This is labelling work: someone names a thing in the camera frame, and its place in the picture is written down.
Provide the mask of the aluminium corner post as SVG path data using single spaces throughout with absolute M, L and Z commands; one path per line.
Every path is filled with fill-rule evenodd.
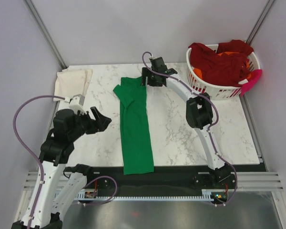
M 246 39 L 246 43 L 248 45 L 251 45 L 253 43 L 256 35 L 260 31 L 262 25 L 264 24 L 265 20 L 267 19 L 270 11 L 272 10 L 272 8 L 274 7 L 276 2 L 277 2 L 277 0 L 267 0 L 266 1 L 265 6 L 263 7 L 260 15 L 258 16 L 252 30 L 250 31 L 250 33 Z
M 54 40 L 52 39 L 41 15 L 39 14 L 34 2 L 32 0 L 23 0 L 23 3 L 25 4 L 25 6 L 27 7 L 27 9 L 29 10 L 31 16 L 33 17 L 36 25 L 38 26 L 40 32 L 42 33 L 47 45 L 49 46 L 50 50 L 52 51 L 55 59 L 57 60 L 59 66 L 62 69 L 66 69 L 67 65 L 62 57 L 62 55 L 60 54 Z

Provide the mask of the pink t shirt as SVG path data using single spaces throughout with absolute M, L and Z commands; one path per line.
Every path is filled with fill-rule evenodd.
M 241 96 L 244 96 L 246 92 L 250 91 L 256 83 L 260 80 L 263 70 L 256 69 L 251 72 L 251 77 L 241 87 Z

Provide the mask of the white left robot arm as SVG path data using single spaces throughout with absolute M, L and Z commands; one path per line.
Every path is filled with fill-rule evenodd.
M 111 119 L 102 115 L 96 107 L 89 112 L 72 109 L 59 110 L 53 119 L 53 129 L 41 145 L 38 162 L 41 164 L 32 199 L 21 220 L 13 229 L 61 229 L 66 212 L 76 195 L 84 187 L 94 185 L 92 167 L 77 164 L 71 168 L 71 176 L 58 195 L 56 191 L 66 168 L 74 142 L 83 135 L 103 132 Z

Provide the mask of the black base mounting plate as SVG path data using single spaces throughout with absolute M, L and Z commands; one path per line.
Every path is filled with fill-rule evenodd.
M 212 171 L 208 166 L 156 166 L 152 173 L 125 175 L 123 167 L 76 165 L 65 172 L 80 171 L 87 175 L 88 188 L 97 188 L 108 196 L 130 192 L 197 194 L 202 189 L 234 189 L 235 173 L 229 166 Z

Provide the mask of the cream folded t shirt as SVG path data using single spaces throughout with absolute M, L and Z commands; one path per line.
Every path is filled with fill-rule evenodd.
M 57 72 L 54 95 L 64 98 L 73 98 L 78 94 L 86 96 L 92 74 L 92 69 L 70 70 L 68 68 Z

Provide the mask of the green t shirt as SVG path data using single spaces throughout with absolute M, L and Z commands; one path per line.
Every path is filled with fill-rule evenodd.
M 125 175 L 154 171 L 146 109 L 147 91 L 141 78 L 121 78 L 113 92 L 120 100 L 120 135 Z

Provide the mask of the left aluminium corner post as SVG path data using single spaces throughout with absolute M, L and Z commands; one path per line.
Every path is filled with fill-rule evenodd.
M 23 0 L 23 3 L 25 4 L 25 6 L 27 7 L 27 9 L 29 10 L 31 16 L 33 17 L 36 25 L 38 26 L 40 32 L 42 33 L 47 45 L 49 46 L 50 50 L 52 51 L 55 59 L 57 60 L 59 66 L 62 69 L 66 69 L 67 65 L 62 57 L 62 55 L 60 54 L 54 40 L 52 39 L 41 15 L 39 14 L 34 2 L 32 0 Z

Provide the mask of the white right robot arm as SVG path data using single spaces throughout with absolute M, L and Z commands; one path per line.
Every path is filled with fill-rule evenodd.
M 220 156 L 212 126 L 219 121 L 216 107 L 207 93 L 200 93 L 185 83 L 173 68 L 167 70 L 171 75 L 156 74 L 153 70 L 143 67 L 141 85 L 153 87 L 165 86 L 173 90 L 185 103 L 185 117 L 188 125 L 196 131 L 202 143 L 208 167 L 217 171 L 227 166 Z

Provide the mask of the right aluminium corner post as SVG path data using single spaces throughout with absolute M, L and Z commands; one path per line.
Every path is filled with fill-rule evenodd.
M 251 45 L 253 43 L 256 35 L 260 31 L 262 25 L 264 24 L 265 20 L 267 19 L 270 11 L 272 10 L 272 8 L 274 7 L 276 2 L 277 2 L 277 0 L 267 0 L 266 1 L 265 6 L 263 7 L 260 15 L 258 16 L 252 30 L 250 31 L 250 33 L 246 39 L 246 43 L 248 45 Z

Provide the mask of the aluminium frame rail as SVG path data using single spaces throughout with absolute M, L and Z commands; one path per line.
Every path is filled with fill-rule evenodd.
M 37 179 L 37 172 L 29 172 L 23 190 L 33 190 Z M 247 191 L 271 191 L 283 189 L 283 185 L 276 172 L 237 172 L 238 189 Z M 68 179 L 62 175 L 58 188 L 62 189 Z

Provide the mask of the dark red t shirt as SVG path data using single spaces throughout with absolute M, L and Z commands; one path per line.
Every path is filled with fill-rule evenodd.
M 192 43 L 189 48 L 194 73 L 207 83 L 240 87 L 243 80 L 252 78 L 248 56 L 254 49 L 242 40 L 219 43 L 216 51 L 202 43 Z

